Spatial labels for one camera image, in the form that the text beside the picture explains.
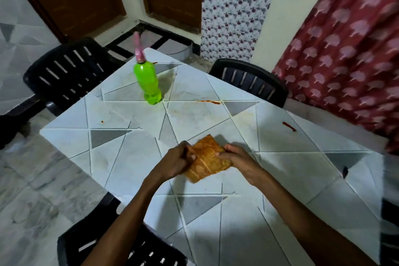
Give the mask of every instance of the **bottle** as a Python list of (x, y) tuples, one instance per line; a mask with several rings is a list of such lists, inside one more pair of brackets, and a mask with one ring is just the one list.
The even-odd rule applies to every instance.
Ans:
[(140, 85), (144, 92), (144, 99), (149, 104), (156, 104), (161, 101), (162, 94), (158, 87), (158, 78), (154, 64), (146, 60), (144, 51), (141, 48), (138, 32), (134, 33), (134, 41), (136, 44), (135, 54), (137, 60), (133, 68), (134, 74), (136, 75), (138, 85)]

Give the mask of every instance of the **folded cloth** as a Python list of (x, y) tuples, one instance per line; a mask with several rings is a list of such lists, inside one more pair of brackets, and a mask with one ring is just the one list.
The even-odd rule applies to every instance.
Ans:
[(196, 160), (184, 173), (192, 183), (228, 169), (232, 163), (217, 157), (217, 152), (225, 151), (211, 135), (199, 140), (196, 144), (188, 148), (189, 154), (195, 154)]

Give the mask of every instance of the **chair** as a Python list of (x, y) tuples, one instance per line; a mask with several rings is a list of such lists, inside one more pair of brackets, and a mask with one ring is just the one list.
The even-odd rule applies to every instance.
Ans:
[(28, 68), (23, 80), (58, 116), (123, 64), (85, 37), (44, 54)]
[[(59, 266), (79, 266), (93, 250), (97, 241), (118, 217), (120, 201), (107, 193), (96, 208), (58, 238), (57, 255)], [(157, 237), (144, 223), (130, 250), (127, 266), (158, 265), (174, 266), (187, 264), (187, 258), (179, 250)]]
[(287, 99), (288, 90), (278, 77), (248, 62), (221, 58), (209, 74), (278, 107)]

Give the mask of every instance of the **person's right arm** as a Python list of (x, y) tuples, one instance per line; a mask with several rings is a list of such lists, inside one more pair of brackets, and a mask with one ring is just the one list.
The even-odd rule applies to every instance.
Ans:
[(219, 158), (232, 161), (247, 181), (265, 195), (316, 266), (376, 265), (355, 244), (292, 196), (243, 148), (227, 144), (225, 149), (227, 152), (219, 153)]

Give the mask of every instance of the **person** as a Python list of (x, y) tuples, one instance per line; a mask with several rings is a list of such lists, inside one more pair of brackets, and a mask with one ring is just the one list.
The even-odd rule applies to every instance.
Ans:
[[(188, 147), (189, 144), (184, 141), (167, 152), (144, 179), (135, 197), (102, 236), (82, 266), (125, 265), (157, 189), (165, 181), (182, 173), (196, 159), (195, 155), (187, 155)], [(218, 153), (218, 157), (230, 160), (247, 181), (265, 195), (316, 266), (376, 265), (355, 244), (294, 198), (243, 148), (232, 144), (224, 148), (226, 152)]]

